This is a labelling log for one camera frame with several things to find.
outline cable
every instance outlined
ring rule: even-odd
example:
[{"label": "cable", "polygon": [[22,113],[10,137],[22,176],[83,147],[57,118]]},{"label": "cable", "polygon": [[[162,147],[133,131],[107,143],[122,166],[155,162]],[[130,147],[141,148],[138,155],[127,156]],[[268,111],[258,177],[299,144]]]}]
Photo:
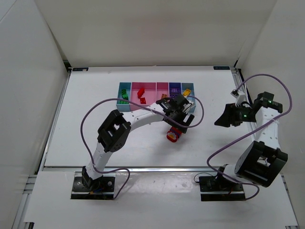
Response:
[{"label": "cable", "polygon": [[113,172],[116,172],[116,171],[119,171],[119,170],[126,170],[126,171],[128,172],[128,177],[126,178],[125,182],[123,183],[123,185],[122,185],[121,188],[119,189],[118,193],[115,195],[115,197],[113,197],[113,199],[116,199],[116,198],[118,197],[119,193],[121,192],[121,190],[123,189],[123,187],[126,185],[127,181],[128,181],[129,178],[130,178],[130,171],[129,171],[128,168],[118,168],[118,169],[114,169],[114,170],[107,171],[107,172],[101,172],[101,171],[99,171],[99,170],[95,167],[95,163],[94,163],[94,159],[93,159],[92,152],[91,152],[91,150],[89,149],[89,147],[88,147],[88,145],[87,145],[87,142],[86,142],[86,140],[85,140],[84,133],[83,133],[83,125],[84,125],[84,122],[85,122],[86,118],[88,117],[88,115],[89,115],[97,106],[99,106],[99,105],[101,105],[101,104],[103,104],[103,103],[105,103],[105,102],[108,102],[108,101],[124,101],[124,102],[131,103],[131,104],[133,104],[133,105],[135,105],[135,106],[137,106],[137,107],[140,107],[140,108],[142,108],[142,109],[144,109],[144,110],[154,112],[155,114],[159,114],[159,115],[163,116],[165,119],[171,120],[173,123],[175,123],[176,125],[178,125],[178,126],[180,126],[180,127],[182,127],[182,128],[193,128],[193,127],[198,126],[198,125],[202,122],[203,117],[204,117],[204,108],[203,108],[202,102],[201,102],[198,98],[196,98],[195,96],[189,96],[189,97],[190,97],[190,98],[194,98],[195,100],[197,100],[197,101],[199,102],[200,106],[201,106],[201,109],[202,109],[202,116],[201,116],[200,121],[199,121],[197,124],[195,124],[195,125],[190,125],[190,126],[181,125],[181,124],[179,124],[178,122],[174,121],[173,119],[167,117],[165,114],[162,114],[161,112],[158,112],[158,111],[156,111],[156,110],[149,109],[149,108],[147,108],[147,107],[145,107],[145,106],[143,106],[143,105],[136,104],[136,103],[134,103],[134,102],[132,102],[132,101],[125,100],[125,99],[119,99],[119,98],[105,99],[105,100],[103,100],[103,101],[100,101],[99,103],[97,103],[96,105],[94,105],[94,106],[85,114],[84,118],[83,118],[82,121],[81,121],[81,139],[82,139],[82,142],[84,143],[84,145],[85,145],[85,147],[86,147],[86,149],[87,149],[87,151],[88,151],[88,153],[89,153],[89,155],[90,155],[93,169],[94,169],[97,173],[100,173],[100,174],[113,173]]},{"label": "cable", "polygon": [[212,175],[212,174],[209,174],[209,173],[198,173],[198,174],[196,174],[196,175],[194,176],[194,182],[197,183],[197,184],[199,184],[199,181],[195,181],[195,178],[196,178],[196,176],[198,176],[199,174],[208,174],[208,175],[210,175],[210,176],[213,177],[213,175]]},{"label": "cable", "polygon": [[280,118],[280,117],[283,117],[284,115],[288,114],[288,113],[291,111],[291,109],[292,109],[292,97],[291,97],[291,94],[290,94],[288,88],[286,87],[286,85],[285,85],[280,79],[276,78],[276,77],[273,76],[273,75],[264,74],[264,73],[252,75],[252,76],[250,76],[249,78],[247,78],[244,82],[242,82],[242,83],[236,88],[236,90],[238,90],[238,89],[239,89],[242,85],[244,85],[248,80],[250,80],[250,79],[252,79],[252,78],[254,78],[254,77],[257,77],[257,76],[268,76],[268,77],[271,77],[271,78],[275,79],[276,81],[278,81],[278,82],[284,87],[284,89],[286,90],[286,92],[287,92],[287,94],[288,94],[288,97],[289,97],[289,108],[288,108],[288,110],[287,110],[286,112],[284,112],[284,113],[282,113],[282,114],[276,116],[274,119],[270,120],[269,122],[265,123],[264,125],[260,126],[259,128],[257,128],[257,129],[255,129],[255,130],[253,130],[253,131],[251,131],[251,132],[245,134],[244,136],[242,136],[242,137],[240,137],[240,138],[238,138],[238,139],[232,141],[231,143],[227,144],[226,146],[220,148],[220,149],[217,150],[215,153],[213,153],[212,155],[210,155],[209,158],[208,158],[207,161],[206,161],[208,167],[210,167],[211,169],[213,169],[213,170],[216,171],[217,173],[219,173],[219,174],[221,174],[221,175],[223,175],[223,176],[225,176],[225,177],[227,177],[227,178],[229,178],[229,179],[231,179],[231,180],[233,180],[233,181],[235,181],[235,182],[237,182],[237,183],[239,183],[239,184],[242,184],[242,185],[251,185],[251,186],[255,186],[255,187],[257,188],[257,191],[256,191],[255,194],[253,194],[251,197],[245,198],[244,200],[249,200],[249,199],[252,199],[252,198],[256,197],[257,194],[258,194],[259,191],[260,191],[259,186],[256,185],[256,184],[253,184],[253,183],[240,182],[239,180],[237,180],[237,179],[235,179],[235,178],[233,178],[233,177],[231,177],[231,176],[229,176],[229,175],[227,175],[227,174],[225,174],[225,173],[219,171],[218,169],[216,169],[216,168],[214,168],[213,166],[211,166],[210,160],[211,160],[214,156],[216,156],[217,154],[219,154],[220,152],[222,152],[222,151],[224,151],[225,149],[229,148],[230,146],[234,145],[235,143],[237,143],[237,142],[239,142],[239,141],[245,139],[246,137],[251,136],[252,134],[256,133],[257,131],[260,131],[261,129],[263,129],[263,128],[265,128],[266,126],[268,126],[269,124],[271,124],[271,123],[272,123],[273,121],[275,121],[276,119],[278,119],[278,118]]}]

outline yellow block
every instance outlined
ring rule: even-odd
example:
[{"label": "yellow block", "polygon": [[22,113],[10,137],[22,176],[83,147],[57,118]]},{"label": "yellow block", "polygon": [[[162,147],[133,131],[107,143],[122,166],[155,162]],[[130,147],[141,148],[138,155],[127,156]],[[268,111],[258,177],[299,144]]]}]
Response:
[{"label": "yellow block", "polygon": [[186,89],[184,92],[183,92],[183,96],[184,97],[188,97],[188,95],[191,93],[192,91],[190,89]]}]

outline toy block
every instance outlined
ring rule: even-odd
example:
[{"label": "toy block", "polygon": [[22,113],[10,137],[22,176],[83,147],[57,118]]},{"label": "toy block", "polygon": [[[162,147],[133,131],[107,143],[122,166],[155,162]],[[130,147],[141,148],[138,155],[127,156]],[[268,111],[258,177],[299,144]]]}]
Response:
[{"label": "toy block", "polygon": [[145,90],[144,88],[141,88],[139,91],[138,91],[138,99],[140,99],[142,97],[142,95],[144,94]]},{"label": "toy block", "polygon": [[141,103],[141,104],[146,104],[146,100],[145,100],[144,97],[143,97],[143,98],[140,98],[140,103]]}]

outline green block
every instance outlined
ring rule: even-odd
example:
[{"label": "green block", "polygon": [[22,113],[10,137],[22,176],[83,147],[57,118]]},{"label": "green block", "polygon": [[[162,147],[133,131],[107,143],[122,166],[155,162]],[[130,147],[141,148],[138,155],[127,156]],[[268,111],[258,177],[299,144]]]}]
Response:
[{"label": "green block", "polygon": [[123,96],[124,94],[127,95],[126,89],[122,89],[122,96]]},{"label": "green block", "polygon": [[128,100],[128,95],[122,94],[122,98]]}]

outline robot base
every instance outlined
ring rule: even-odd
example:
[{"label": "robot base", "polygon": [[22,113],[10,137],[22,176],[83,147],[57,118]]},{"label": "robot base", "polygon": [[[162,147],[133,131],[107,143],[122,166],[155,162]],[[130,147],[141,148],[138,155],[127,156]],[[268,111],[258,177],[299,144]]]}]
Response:
[{"label": "robot base", "polygon": [[221,185],[221,181],[216,177],[199,177],[201,201],[240,201],[245,199],[243,185],[226,183]]},{"label": "robot base", "polygon": [[101,183],[100,188],[90,192],[81,183],[81,174],[75,174],[71,199],[113,199],[115,177],[102,176],[99,181]]}]

